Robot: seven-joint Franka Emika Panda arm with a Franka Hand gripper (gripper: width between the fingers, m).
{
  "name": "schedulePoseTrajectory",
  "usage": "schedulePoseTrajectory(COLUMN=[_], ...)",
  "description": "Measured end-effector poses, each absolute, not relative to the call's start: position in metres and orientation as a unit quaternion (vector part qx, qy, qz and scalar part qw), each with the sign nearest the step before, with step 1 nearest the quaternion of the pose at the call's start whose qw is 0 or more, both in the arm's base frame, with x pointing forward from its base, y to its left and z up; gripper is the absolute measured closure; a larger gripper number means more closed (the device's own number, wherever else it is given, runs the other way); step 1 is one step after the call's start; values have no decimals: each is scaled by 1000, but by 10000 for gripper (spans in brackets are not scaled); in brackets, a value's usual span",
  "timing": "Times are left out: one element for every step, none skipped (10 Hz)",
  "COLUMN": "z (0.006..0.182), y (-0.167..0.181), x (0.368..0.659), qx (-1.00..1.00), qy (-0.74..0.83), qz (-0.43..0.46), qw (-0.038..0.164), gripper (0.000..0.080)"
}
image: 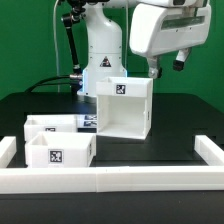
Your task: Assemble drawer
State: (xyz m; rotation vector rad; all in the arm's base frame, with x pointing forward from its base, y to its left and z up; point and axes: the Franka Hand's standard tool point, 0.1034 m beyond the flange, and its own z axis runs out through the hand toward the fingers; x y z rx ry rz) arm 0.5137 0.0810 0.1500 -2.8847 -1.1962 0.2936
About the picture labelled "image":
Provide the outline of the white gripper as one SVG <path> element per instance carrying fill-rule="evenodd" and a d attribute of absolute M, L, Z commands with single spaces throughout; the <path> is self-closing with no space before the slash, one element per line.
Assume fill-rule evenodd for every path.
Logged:
<path fill-rule="evenodd" d="M 162 76 L 162 67 L 157 56 L 179 50 L 173 61 L 173 69 L 182 71 L 191 53 L 190 47 L 206 41 L 210 21 L 209 3 L 202 8 L 166 8 L 139 3 L 134 9 L 131 22 L 131 51 L 148 58 L 148 75 L 157 79 Z"/>

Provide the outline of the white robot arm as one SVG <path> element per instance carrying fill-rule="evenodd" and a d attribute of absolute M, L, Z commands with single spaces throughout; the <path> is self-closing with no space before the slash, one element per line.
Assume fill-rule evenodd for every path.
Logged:
<path fill-rule="evenodd" d="M 87 99 L 96 97 L 96 82 L 108 77 L 124 77 L 122 31 L 103 13 L 105 8 L 133 7 L 129 46 L 147 59 L 149 76 L 159 78 L 159 57 L 176 52 L 173 69 L 184 69 L 191 49 L 203 44 L 211 21 L 210 0 L 67 0 L 70 21 L 84 20 L 88 34 L 88 64 L 84 69 L 83 88 Z"/>

